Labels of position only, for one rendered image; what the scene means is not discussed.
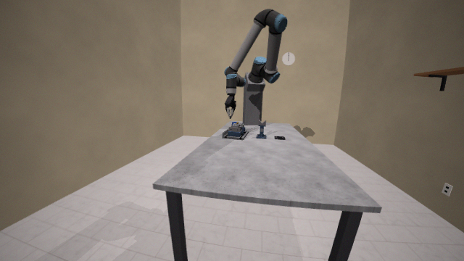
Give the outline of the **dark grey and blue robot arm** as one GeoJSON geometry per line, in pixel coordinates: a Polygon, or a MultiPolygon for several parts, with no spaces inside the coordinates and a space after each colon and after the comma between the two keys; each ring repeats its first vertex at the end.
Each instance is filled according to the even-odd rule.
{"type": "Polygon", "coordinates": [[[280,75],[277,66],[278,53],[281,45],[282,32],[285,31],[287,22],[287,18],[283,14],[280,14],[273,9],[262,10],[256,15],[254,18],[254,24],[244,39],[244,42],[234,57],[231,65],[225,69],[224,73],[227,75],[227,94],[236,94],[237,86],[245,86],[245,78],[242,78],[237,71],[260,34],[260,31],[265,28],[266,25],[269,26],[267,59],[264,57],[256,57],[254,59],[254,67],[252,68],[248,79],[253,83],[261,83],[263,78],[269,83],[274,83],[278,80],[275,78],[278,74],[280,75]]]}

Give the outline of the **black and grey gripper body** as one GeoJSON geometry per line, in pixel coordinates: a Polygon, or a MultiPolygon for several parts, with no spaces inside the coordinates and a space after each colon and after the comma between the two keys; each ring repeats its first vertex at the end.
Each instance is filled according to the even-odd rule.
{"type": "Polygon", "coordinates": [[[226,105],[226,106],[227,106],[227,107],[233,107],[234,105],[236,106],[236,101],[234,101],[234,96],[235,96],[235,94],[227,94],[227,95],[233,96],[233,101],[231,102],[231,105],[230,105],[230,106],[227,106],[227,105],[226,105]]]}

